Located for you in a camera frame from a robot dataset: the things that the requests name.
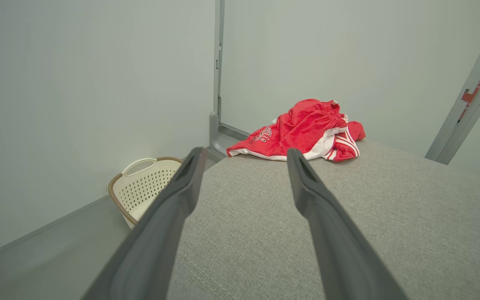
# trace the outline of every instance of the laundry basket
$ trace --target laundry basket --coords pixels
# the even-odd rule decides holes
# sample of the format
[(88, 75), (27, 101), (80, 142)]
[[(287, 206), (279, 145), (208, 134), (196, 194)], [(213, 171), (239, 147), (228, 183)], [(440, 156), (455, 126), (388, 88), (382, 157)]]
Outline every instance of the laundry basket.
[[(139, 171), (130, 172), (131, 169), (145, 162), (150, 162), (151, 165)], [(142, 215), (168, 185), (182, 162), (175, 157), (137, 160), (110, 181), (107, 190), (130, 228), (138, 224)]]

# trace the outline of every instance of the gray fabric surface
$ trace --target gray fabric surface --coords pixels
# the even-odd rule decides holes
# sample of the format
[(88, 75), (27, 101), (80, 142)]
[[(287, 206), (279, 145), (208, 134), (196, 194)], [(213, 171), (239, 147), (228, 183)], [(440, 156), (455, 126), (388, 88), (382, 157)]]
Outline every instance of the gray fabric surface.
[[(480, 299), (480, 182), (374, 142), (310, 161), (411, 299)], [(239, 155), (204, 176), (169, 298), (323, 298), (285, 162)]]

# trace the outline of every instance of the stitched seam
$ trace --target stitched seam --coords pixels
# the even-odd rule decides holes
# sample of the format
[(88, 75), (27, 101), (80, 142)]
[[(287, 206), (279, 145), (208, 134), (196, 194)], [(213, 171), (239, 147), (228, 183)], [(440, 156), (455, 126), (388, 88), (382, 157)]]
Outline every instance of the stitched seam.
[(212, 278), (210, 275), (207, 274), (207, 272), (203, 271), (202, 268), (200, 268), (196, 263), (194, 263), (184, 252), (179, 251), (181, 254), (181, 259), (187, 261), (189, 264), (193, 265), (194, 267), (198, 268), (203, 274), (205, 274), (208, 278), (210, 278), (214, 283), (216, 283), (222, 290), (225, 291), (229, 296), (231, 296), (233, 299), (236, 299), (235, 296), (233, 296), (227, 289), (223, 287), (223, 285), (219, 284), (214, 278)]
[(223, 297), (218, 293), (216, 292), (215, 289), (213, 289), (210, 285), (208, 285), (205, 280), (203, 280), (201, 277), (199, 277), (196, 273), (192, 272), (192, 270), (190, 270), (190, 268), (185, 265), (182, 261), (179, 261), (181, 263), (182, 266), (184, 266), (190, 273), (192, 273), (192, 275), (194, 275), (196, 278), (198, 278), (204, 285), (206, 285), (212, 292), (214, 292), (220, 299), (223, 300)]

